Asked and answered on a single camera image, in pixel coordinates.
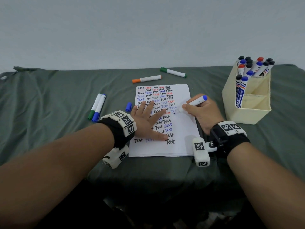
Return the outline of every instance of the paper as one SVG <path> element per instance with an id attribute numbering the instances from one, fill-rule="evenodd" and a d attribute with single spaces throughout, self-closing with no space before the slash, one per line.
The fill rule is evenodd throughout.
<path id="1" fill-rule="evenodd" d="M 138 86 L 135 95 L 135 105 L 139 107 L 146 101 L 146 107 L 154 100 L 155 105 L 151 115 L 163 108 L 166 114 L 158 119 L 152 129 L 168 135 L 167 141 L 133 138 L 130 141 L 130 157 L 151 156 L 193 156 L 192 139 L 199 137 L 195 118 L 187 112 L 173 114 L 175 110 L 190 99 L 187 84 L 164 86 Z"/>

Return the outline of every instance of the right hand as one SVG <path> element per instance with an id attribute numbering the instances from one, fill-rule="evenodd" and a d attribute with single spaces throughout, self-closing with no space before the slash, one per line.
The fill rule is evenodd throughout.
<path id="1" fill-rule="evenodd" d="M 189 99 L 186 102 L 187 104 L 182 105 L 182 108 L 185 111 L 187 111 L 189 114 L 196 117 L 198 122 L 200 123 L 201 128 L 204 131 L 204 133 L 209 135 L 211 128 L 215 124 L 224 121 L 224 118 L 222 117 L 216 102 L 211 100 L 210 97 L 208 97 L 208 99 L 206 101 L 204 101 L 203 103 L 201 103 L 197 106 L 188 104 L 203 95 L 204 94 L 200 93 L 200 94 L 194 96 L 193 98 Z"/>

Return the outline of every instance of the hand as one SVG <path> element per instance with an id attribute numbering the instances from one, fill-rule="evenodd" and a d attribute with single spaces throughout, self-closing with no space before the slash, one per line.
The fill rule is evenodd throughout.
<path id="1" fill-rule="evenodd" d="M 215 124 L 224 121 L 224 118 L 222 117 L 217 104 L 215 103 L 215 101 L 211 100 L 210 97 L 208 97 L 205 102 L 197 106 L 192 106 L 188 104 L 203 95 L 204 94 L 198 94 L 193 98 L 189 99 L 186 102 L 187 104 L 182 105 L 182 108 L 189 114 L 196 117 L 204 133 L 209 135 L 211 128 Z"/>
<path id="2" fill-rule="evenodd" d="M 158 111 L 157 113 L 149 117 L 154 103 L 155 102 L 152 100 L 145 110 L 145 101 L 141 103 L 138 110 L 138 107 L 136 105 L 133 107 L 130 115 L 133 117 L 135 123 L 137 124 L 135 136 L 154 140 L 167 140 L 168 136 L 166 134 L 162 134 L 152 130 L 152 126 L 166 112 L 165 109 L 162 109 L 161 111 Z"/>

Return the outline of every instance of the forearm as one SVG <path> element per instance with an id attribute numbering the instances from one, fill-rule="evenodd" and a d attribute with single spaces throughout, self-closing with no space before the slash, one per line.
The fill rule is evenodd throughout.
<path id="1" fill-rule="evenodd" d="M 35 222 L 61 202 L 114 145 L 94 124 L 0 167 L 0 225 Z"/>
<path id="2" fill-rule="evenodd" d="M 227 157 L 253 208 L 268 228 L 304 228 L 305 183 L 250 143 Z"/>

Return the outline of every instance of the white wall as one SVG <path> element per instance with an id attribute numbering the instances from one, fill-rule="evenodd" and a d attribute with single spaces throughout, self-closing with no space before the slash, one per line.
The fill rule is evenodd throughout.
<path id="1" fill-rule="evenodd" d="M 305 0 L 0 0 L 0 72 L 304 65 Z"/>

